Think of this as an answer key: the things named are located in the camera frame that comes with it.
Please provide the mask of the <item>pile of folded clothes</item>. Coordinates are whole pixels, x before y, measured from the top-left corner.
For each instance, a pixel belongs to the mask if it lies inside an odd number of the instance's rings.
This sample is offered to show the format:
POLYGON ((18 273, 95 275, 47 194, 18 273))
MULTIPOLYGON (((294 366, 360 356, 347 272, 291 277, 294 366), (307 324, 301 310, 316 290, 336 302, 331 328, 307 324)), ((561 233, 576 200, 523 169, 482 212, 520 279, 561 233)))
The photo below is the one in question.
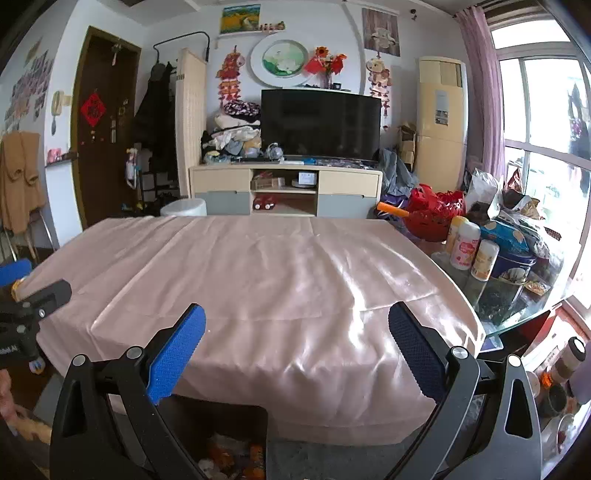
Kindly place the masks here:
POLYGON ((243 100, 224 103, 214 115, 214 129, 201 137, 205 165, 257 159, 262 155, 259 104, 243 100))

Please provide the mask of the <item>yellow cap bottle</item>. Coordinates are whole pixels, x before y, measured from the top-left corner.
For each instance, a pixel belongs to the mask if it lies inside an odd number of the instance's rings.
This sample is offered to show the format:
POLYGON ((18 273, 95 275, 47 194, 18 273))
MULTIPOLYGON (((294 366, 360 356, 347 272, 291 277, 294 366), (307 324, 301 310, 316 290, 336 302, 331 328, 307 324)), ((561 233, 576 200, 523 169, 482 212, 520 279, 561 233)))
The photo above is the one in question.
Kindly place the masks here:
POLYGON ((456 240, 459 235, 459 230, 466 222, 468 222, 468 219, 464 216, 455 216, 452 219, 451 224, 450 224, 450 228, 448 231, 448 237, 446 240, 446 248, 445 248, 445 253, 448 256, 452 255, 454 245, 455 245, 456 240))

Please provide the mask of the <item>white yellow label bottle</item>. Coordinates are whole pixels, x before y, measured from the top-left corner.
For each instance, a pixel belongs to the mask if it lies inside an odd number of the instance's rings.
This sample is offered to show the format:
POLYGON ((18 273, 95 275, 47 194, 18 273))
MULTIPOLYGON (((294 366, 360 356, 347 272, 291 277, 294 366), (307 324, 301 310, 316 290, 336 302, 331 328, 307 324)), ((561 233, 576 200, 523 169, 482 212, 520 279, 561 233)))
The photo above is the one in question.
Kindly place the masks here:
POLYGON ((487 282, 492 274, 500 247, 491 240, 482 240, 479 245, 471 275, 478 281, 487 282))

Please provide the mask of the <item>dark brown door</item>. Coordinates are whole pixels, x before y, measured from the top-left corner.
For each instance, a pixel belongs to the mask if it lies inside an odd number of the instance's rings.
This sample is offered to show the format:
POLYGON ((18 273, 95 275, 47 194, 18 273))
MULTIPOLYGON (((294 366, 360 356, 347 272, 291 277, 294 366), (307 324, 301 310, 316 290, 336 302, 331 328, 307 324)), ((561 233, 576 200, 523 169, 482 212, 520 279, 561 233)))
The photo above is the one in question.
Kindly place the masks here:
POLYGON ((84 229, 132 210, 126 182, 140 48, 95 27, 83 42, 74 82, 74 191, 84 229))

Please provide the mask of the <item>red plastic bag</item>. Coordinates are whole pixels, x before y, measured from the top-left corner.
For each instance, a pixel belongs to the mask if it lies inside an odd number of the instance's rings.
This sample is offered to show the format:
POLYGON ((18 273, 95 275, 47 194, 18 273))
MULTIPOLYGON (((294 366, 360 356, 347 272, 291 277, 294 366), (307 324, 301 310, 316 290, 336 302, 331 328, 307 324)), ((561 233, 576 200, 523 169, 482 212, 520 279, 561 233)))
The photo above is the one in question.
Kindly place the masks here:
POLYGON ((419 184, 411 192, 404 224, 412 235, 429 242, 447 239, 452 220, 466 214, 462 191, 435 192, 429 185, 419 184))

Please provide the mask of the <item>black flat television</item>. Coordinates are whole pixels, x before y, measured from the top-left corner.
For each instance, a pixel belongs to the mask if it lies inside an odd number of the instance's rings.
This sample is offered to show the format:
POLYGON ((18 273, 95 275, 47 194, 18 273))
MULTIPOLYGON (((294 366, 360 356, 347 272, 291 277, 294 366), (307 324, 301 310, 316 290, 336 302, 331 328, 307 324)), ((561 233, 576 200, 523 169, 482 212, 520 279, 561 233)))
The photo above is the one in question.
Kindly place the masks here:
POLYGON ((263 147, 284 154, 372 160, 380 149, 381 102, 339 91, 266 89, 260 104, 263 147))

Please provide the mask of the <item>cream folding screen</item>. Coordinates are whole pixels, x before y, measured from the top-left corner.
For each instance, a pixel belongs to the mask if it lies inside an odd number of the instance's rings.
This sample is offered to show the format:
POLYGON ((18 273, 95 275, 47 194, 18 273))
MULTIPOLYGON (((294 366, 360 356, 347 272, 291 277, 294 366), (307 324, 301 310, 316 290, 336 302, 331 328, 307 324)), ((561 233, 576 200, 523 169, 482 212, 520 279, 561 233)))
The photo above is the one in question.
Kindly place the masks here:
POLYGON ((178 186, 182 197, 190 197, 190 169, 201 159, 201 136, 205 116, 206 63, 190 49, 179 51, 175 78, 175 145, 178 186))

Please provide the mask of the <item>cream standing air conditioner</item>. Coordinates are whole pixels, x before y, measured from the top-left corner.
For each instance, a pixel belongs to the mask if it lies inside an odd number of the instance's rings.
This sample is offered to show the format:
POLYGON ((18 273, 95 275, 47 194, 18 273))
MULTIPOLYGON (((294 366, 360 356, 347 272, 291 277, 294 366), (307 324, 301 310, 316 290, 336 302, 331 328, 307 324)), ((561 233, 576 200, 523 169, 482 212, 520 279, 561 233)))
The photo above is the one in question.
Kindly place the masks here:
POLYGON ((446 57, 420 58, 414 171, 436 192, 460 187, 468 120, 466 64, 446 57))

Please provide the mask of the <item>white round stool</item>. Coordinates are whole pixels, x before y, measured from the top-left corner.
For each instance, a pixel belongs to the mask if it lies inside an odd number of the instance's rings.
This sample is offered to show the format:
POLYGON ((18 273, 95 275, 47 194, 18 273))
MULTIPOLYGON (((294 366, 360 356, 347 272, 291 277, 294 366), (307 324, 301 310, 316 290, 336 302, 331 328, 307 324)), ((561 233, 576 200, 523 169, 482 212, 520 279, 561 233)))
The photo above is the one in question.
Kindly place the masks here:
POLYGON ((185 198, 175 200, 160 209, 162 217, 204 217, 207 215, 207 207, 204 199, 185 198))

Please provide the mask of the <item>purple curtain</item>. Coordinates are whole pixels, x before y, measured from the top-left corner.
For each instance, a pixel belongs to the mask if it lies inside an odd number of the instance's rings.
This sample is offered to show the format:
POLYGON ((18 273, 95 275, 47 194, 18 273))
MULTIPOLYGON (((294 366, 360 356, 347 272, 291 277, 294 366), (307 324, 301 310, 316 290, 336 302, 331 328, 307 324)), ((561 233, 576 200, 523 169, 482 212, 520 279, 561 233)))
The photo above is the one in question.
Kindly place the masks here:
POLYGON ((484 170, 501 180, 505 175, 505 144, 500 62, 482 7, 468 7, 458 12, 456 19, 471 64, 474 95, 481 117, 484 170))

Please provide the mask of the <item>red toy car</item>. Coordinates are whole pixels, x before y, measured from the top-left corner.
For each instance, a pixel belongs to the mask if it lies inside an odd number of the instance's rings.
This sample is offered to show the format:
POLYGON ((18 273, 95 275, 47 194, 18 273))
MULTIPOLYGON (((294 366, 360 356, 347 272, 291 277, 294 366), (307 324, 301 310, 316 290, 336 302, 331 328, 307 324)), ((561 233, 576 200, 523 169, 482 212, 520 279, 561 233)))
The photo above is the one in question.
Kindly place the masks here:
POLYGON ((260 194, 253 198, 252 209, 255 211, 270 211, 276 207, 276 196, 273 194, 260 194))

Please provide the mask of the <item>black trash bin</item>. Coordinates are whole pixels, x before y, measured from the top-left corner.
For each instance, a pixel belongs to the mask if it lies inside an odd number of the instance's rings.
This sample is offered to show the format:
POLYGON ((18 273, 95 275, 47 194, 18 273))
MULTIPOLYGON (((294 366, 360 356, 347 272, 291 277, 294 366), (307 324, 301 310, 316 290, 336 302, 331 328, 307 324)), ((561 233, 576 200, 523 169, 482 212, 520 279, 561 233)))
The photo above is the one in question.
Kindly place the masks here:
POLYGON ((259 406, 172 395, 158 410, 206 479, 265 479, 269 414, 259 406))

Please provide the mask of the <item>orange foam stick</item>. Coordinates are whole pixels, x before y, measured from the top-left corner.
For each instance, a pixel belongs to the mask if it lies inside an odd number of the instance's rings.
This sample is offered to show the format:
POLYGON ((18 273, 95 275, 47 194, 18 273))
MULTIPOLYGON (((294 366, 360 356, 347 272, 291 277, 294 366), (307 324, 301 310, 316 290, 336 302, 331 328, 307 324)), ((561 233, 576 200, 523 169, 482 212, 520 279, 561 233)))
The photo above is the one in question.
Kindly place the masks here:
POLYGON ((387 213, 399 218, 408 218, 410 213, 402 208, 396 207, 386 202, 379 202, 377 204, 377 209, 382 213, 387 213))

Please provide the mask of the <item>round white wall plaque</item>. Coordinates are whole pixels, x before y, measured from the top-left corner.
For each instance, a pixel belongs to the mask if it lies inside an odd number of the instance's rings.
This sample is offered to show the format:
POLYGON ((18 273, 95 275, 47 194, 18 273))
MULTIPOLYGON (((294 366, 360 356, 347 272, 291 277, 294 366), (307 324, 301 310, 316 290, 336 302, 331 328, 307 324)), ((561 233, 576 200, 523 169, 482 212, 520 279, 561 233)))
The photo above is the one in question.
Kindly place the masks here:
POLYGON ((301 32, 286 31, 267 35, 249 54, 250 70, 266 86, 301 86, 310 76, 304 69, 311 60, 310 45, 301 32))

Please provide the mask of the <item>cream grey tv cabinet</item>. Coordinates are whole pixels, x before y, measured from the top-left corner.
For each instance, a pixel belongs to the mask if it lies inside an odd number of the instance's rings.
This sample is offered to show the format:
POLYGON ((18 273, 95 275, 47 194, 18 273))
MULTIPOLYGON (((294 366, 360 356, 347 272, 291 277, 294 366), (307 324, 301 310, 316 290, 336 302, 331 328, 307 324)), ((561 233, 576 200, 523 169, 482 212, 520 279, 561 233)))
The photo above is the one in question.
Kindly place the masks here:
POLYGON ((376 169, 286 163, 219 163, 190 169, 191 196, 211 215, 279 215, 365 219, 380 201, 376 169), (270 211, 252 209, 260 194, 276 196, 270 211))

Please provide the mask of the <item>pink satin tablecloth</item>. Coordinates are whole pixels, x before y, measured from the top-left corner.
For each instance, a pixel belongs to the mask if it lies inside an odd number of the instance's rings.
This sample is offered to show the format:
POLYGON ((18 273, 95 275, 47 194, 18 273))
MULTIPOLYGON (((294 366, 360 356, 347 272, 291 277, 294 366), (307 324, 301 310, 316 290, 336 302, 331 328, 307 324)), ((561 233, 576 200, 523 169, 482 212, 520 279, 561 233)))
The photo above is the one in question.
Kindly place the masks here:
POLYGON ((17 294, 58 280, 71 299, 37 337, 58 371, 79 353, 107 360, 145 345, 196 303, 206 331, 176 393, 263 407, 291 440, 387 445, 426 422, 435 404, 390 334, 393 304, 472 354, 485 339, 460 289, 383 220, 107 219, 36 267, 17 294))

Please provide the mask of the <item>blue round cookie tin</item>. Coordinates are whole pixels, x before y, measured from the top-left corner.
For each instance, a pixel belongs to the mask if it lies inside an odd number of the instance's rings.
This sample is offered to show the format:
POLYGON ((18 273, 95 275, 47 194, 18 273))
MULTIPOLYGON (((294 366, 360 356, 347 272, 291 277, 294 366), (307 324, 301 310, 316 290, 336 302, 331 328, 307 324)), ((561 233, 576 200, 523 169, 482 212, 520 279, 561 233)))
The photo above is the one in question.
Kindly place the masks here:
POLYGON ((525 235, 515 226, 502 221, 488 221, 481 226, 481 237, 499 246, 492 277, 515 285, 523 285, 537 261, 525 235))

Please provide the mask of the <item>framed landscape painting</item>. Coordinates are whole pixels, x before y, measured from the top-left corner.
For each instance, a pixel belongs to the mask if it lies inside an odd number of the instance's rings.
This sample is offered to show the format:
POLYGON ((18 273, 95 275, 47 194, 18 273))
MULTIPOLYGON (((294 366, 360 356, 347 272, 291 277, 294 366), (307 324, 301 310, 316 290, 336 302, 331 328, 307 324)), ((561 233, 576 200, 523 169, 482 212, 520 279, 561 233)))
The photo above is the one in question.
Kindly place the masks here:
POLYGON ((259 29, 260 5, 224 7, 221 13, 221 34, 233 34, 259 29))

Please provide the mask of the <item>white pink label bottle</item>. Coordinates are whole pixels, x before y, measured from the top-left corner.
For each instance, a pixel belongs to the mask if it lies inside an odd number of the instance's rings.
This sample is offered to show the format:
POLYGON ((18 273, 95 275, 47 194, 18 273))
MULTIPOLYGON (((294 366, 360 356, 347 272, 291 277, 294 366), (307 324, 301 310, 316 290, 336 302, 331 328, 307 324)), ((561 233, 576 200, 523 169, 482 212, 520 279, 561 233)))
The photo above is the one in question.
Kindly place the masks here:
POLYGON ((471 268, 480 243, 480 227, 471 222, 464 222, 458 229, 456 241, 450 256, 451 265, 461 271, 471 268))

